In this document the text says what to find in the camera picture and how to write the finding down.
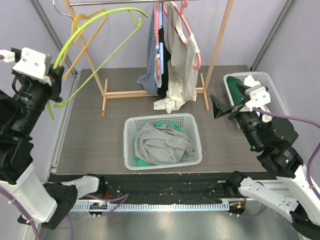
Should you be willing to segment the white tank top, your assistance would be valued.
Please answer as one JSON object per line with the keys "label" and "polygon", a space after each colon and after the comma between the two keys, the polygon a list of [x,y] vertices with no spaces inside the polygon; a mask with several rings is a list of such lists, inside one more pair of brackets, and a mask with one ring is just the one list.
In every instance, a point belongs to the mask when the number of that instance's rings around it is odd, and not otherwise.
{"label": "white tank top", "polygon": [[154,110],[165,110],[168,114],[178,111],[186,102],[197,100],[198,70],[194,69],[195,45],[183,24],[187,39],[185,48],[175,31],[166,33],[165,45],[171,55],[168,61],[168,91],[166,98],[153,103]]}

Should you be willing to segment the black tank top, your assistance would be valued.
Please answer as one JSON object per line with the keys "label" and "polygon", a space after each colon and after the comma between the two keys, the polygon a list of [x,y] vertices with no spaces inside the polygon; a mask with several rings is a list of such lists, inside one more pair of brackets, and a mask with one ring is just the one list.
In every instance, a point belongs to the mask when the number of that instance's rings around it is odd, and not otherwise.
{"label": "black tank top", "polygon": [[159,31],[159,40],[160,43],[163,43],[163,74],[161,75],[162,84],[158,88],[157,94],[162,98],[167,97],[168,85],[169,85],[169,70],[168,70],[168,61],[171,60],[171,54],[166,48],[165,45],[165,31],[164,28],[160,28]]}

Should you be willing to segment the yellow plastic hanger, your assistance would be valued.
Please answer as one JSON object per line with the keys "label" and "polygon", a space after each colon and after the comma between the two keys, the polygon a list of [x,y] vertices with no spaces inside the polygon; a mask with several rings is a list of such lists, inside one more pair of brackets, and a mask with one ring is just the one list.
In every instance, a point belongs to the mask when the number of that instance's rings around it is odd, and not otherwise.
{"label": "yellow plastic hanger", "polygon": [[[76,30],[80,27],[81,21],[91,20],[96,15],[106,11],[105,8],[100,8],[90,14],[84,14],[84,13],[76,14],[74,8],[69,3],[66,5],[66,9],[67,9],[68,13],[71,14],[71,18],[72,18],[71,34],[74,34],[76,32]],[[78,41],[80,41],[81,46],[82,46],[82,50],[80,51],[80,53],[78,54],[76,59],[73,61],[73,63],[69,67],[68,71],[65,73],[64,78],[69,76],[69,74],[75,68],[78,61],[81,59],[81,57],[83,55],[85,55],[92,72],[94,72],[96,70],[96,67],[94,66],[94,62],[91,58],[91,55],[90,55],[88,48],[89,48],[89,45],[94,40],[94,38],[96,37],[96,35],[99,33],[100,29],[103,27],[103,25],[107,21],[107,19],[108,19],[108,16],[106,16],[102,20],[101,24],[98,26],[98,28],[95,30],[95,32],[93,33],[93,35],[90,37],[90,39],[87,42],[85,41],[85,39],[83,37],[83,34],[84,34],[85,30],[87,29],[87,27],[85,27],[83,30],[80,31],[80,33],[77,34],[77,36],[75,37],[75,40],[71,41],[71,44],[76,44]]]}

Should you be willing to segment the blue striped tank top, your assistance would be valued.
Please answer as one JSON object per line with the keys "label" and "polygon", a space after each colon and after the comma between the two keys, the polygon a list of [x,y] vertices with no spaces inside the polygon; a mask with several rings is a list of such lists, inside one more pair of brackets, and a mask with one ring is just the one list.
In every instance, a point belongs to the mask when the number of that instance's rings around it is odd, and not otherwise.
{"label": "blue striped tank top", "polygon": [[146,73],[140,75],[137,83],[142,85],[144,90],[152,96],[158,94],[157,74],[156,74],[156,11],[155,6],[152,8],[150,24],[148,28],[147,46],[146,46]]}

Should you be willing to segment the light blue hanger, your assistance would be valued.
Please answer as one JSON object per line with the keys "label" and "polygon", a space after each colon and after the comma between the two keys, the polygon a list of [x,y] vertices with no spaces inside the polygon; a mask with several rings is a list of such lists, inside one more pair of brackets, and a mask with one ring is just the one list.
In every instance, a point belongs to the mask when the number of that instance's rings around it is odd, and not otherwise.
{"label": "light blue hanger", "polygon": [[164,73],[164,33],[163,33],[163,4],[158,3],[158,38],[159,38],[159,66],[160,73]]}

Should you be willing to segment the lime green hanger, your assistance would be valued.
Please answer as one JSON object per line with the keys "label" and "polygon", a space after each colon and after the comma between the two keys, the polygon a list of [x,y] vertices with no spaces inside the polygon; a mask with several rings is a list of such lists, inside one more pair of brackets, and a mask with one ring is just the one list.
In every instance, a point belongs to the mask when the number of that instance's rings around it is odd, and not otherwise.
{"label": "lime green hanger", "polygon": [[[64,1],[65,6],[67,4],[71,3],[68,0]],[[147,93],[145,90],[134,90],[134,91],[113,91],[109,92],[108,91],[108,80],[105,80],[104,84],[102,84],[102,81],[99,77],[98,71],[115,55],[115,53],[141,28],[143,24],[143,20],[140,17],[139,19],[135,19],[134,17],[134,12],[138,12],[142,14],[144,17],[149,18],[150,15],[147,14],[144,10],[137,8],[137,7],[120,7],[120,8],[114,8],[110,10],[103,11],[99,13],[98,15],[94,16],[91,20],[83,20],[80,22],[80,27],[75,31],[75,33],[71,34],[69,39],[66,41],[66,43],[63,45],[61,48],[55,62],[53,65],[53,68],[57,68],[63,65],[65,62],[65,59],[68,55],[70,46],[72,45],[71,42],[74,40],[77,36],[77,34],[80,33],[81,30],[83,30],[85,27],[88,28],[89,25],[94,23],[95,21],[99,19],[104,19],[106,16],[109,17],[110,14],[117,13],[117,12],[128,12],[133,24],[135,25],[135,29],[123,40],[120,45],[118,45],[115,50],[101,63],[99,67],[95,67],[96,70],[92,72],[92,74],[82,83],[81,86],[78,87],[77,90],[74,91],[74,93],[67,99],[62,101],[61,103],[56,103],[53,105],[54,108],[63,108],[65,107],[68,103],[70,103],[75,96],[82,90],[85,85],[91,80],[92,78],[95,79],[97,86],[99,88],[99,91],[102,95],[102,110],[101,110],[101,115],[105,116],[106,115],[106,104],[108,99],[123,99],[123,98],[139,98],[139,97],[149,97],[150,94]]]}

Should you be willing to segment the pink hanger with white top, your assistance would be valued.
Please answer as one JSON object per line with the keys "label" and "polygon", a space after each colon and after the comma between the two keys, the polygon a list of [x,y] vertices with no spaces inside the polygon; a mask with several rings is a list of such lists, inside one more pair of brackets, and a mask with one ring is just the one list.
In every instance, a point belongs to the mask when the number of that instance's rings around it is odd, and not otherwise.
{"label": "pink hanger with white top", "polygon": [[189,1],[188,0],[182,0],[180,3],[180,7],[177,6],[176,3],[173,1],[168,2],[162,2],[162,10],[167,17],[167,33],[171,33],[172,31],[175,31],[177,36],[180,37],[180,40],[182,42],[182,45],[187,48],[187,38],[184,35],[184,32],[182,30],[181,24],[184,25],[188,35],[189,39],[194,42],[195,47],[195,61],[193,63],[193,68],[198,71],[200,70],[202,66],[202,59],[200,50],[198,48],[198,44],[195,39],[195,35],[192,32],[185,16],[184,16],[184,10],[188,6]]}

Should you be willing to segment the pink hanger with striped top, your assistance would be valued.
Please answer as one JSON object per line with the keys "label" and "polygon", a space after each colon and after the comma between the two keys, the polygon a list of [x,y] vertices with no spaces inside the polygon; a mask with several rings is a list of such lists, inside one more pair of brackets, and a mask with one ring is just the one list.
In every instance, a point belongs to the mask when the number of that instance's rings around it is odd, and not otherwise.
{"label": "pink hanger with striped top", "polygon": [[156,36],[156,74],[160,77],[163,74],[163,44],[160,42],[159,30],[162,23],[162,7],[160,2],[155,2],[155,36]]}

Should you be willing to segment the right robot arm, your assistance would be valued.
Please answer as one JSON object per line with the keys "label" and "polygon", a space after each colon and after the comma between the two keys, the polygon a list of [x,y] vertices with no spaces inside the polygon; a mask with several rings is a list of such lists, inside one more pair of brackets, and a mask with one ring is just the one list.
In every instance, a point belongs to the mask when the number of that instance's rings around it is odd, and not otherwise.
{"label": "right robot arm", "polygon": [[250,145],[250,151],[259,153],[261,166],[282,182],[293,197],[281,195],[234,171],[225,182],[226,193],[233,198],[239,195],[252,198],[285,217],[292,227],[310,240],[320,238],[320,188],[311,177],[311,163],[319,152],[317,147],[307,164],[293,148],[298,138],[292,120],[320,124],[301,117],[279,115],[264,111],[271,102],[268,88],[262,85],[247,86],[237,83],[243,97],[240,104],[228,106],[210,95],[213,116],[234,118]]}

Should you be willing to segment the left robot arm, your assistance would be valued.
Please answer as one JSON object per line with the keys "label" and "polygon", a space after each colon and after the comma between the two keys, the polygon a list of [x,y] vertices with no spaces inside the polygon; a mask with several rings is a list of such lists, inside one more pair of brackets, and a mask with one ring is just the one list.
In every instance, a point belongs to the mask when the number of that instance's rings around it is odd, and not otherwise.
{"label": "left robot arm", "polygon": [[30,136],[49,100],[62,102],[60,96],[65,68],[49,68],[49,83],[41,83],[24,73],[13,71],[20,82],[14,96],[0,93],[0,187],[13,197],[20,209],[20,224],[40,223],[54,230],[86,195],[100,200],[107,192],[103,176],[85,174],[69,182],[42,183],[35,173]]}

